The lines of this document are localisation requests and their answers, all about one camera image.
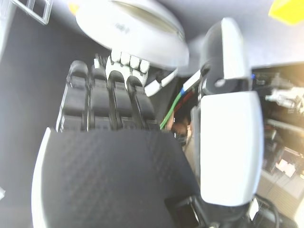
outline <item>robotic hand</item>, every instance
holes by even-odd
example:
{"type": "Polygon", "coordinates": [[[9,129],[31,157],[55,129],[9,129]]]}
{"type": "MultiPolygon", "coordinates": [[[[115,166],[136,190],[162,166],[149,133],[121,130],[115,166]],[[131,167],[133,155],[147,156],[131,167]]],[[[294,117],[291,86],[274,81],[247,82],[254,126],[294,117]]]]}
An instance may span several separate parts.
{"type": "Polygon", "coordinates": [[[245,215],[261,170],[263,122],[231,42],[237,53],[225,57],[225,40],[233,40],[228,34],[238,34],[232,28],[223,20],[210,29],[201,77],[195,75],[201,81],[193,112],[200,187],[178,142],[155,121],[142,82],[116,70],[89,72],[75,61],[56,129],[47,128],[37,157],[34,228],[250,225],[245,215]]]}

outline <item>metal bracket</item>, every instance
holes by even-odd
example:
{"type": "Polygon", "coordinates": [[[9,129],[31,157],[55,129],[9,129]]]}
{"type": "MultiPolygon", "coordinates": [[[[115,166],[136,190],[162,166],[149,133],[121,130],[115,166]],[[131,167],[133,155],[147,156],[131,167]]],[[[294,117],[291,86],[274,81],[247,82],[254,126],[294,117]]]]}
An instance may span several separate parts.
{"type": "Polygon", "coordinates": [[[11,0],[12,3],[14,3],[17,7],[19,7],[24,12],[26,12],[26,14],[30,15],[33,19],[35,19],[36,21],[38,21],[39,23],[41,23],[43,25],[47,25],[49,17],[51,15],[53,0],[44,0],[45,6],[44,6],[42,17],[33,11],[35,1],[36,0],[28,0],[27,4],[24,5],[19,0],[11,0]]]}

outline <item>yellow object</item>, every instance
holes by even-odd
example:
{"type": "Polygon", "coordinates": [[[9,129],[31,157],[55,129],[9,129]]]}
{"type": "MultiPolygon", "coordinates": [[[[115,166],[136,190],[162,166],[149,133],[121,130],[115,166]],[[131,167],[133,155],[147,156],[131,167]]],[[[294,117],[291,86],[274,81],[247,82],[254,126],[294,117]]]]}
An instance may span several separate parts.
{"type": "Polygon", "coordinates": [[[71,13],[75,15],[76,12],[77,12],[78,9],[79,9],[79,5],[70,2],[70,3],[68,4],[68,8],[69,8],[69,10],[71,11],[71,13]]]}
{"type": "Polygon", "coordinates": [[[304,0],[275,0],[269,16],[289,25],[304,20],[304,0]]]}

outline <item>textured black pad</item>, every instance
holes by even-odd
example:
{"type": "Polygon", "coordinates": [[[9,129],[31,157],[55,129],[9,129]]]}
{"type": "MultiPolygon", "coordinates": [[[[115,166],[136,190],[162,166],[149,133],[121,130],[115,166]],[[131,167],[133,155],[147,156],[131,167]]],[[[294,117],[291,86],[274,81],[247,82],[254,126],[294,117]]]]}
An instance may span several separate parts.
{"type": "Polygon", "coordinates": [[[41,178],[47,228],[174,228],[164,200],[200,193],[178,142],[159,131],[52,130],[41,178]]]}

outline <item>green cable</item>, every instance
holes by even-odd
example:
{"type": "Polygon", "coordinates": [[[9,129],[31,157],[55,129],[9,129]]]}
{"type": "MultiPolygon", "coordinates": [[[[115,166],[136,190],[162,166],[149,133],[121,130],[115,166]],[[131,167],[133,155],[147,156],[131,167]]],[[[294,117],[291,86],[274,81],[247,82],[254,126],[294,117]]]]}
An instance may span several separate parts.
{"type": "Polygon", "coordinates": [[[170,110],[168,111],[167,115],[165,116],[164,120],[162,121],[162,123],[161,123],[161,129],[164,128],[164,126],[166,125],[166,123],[170,119],[170,117],[171,117],[171,115],[172,115],[172,113],[174,111],[174,108],[175,108],[175,106],[178,103],[178,101],[179,101],[180,98],[181,98],[181,92],[179,92],[179,94],[174,99],[173,104],[172,104],[170,110]]]}

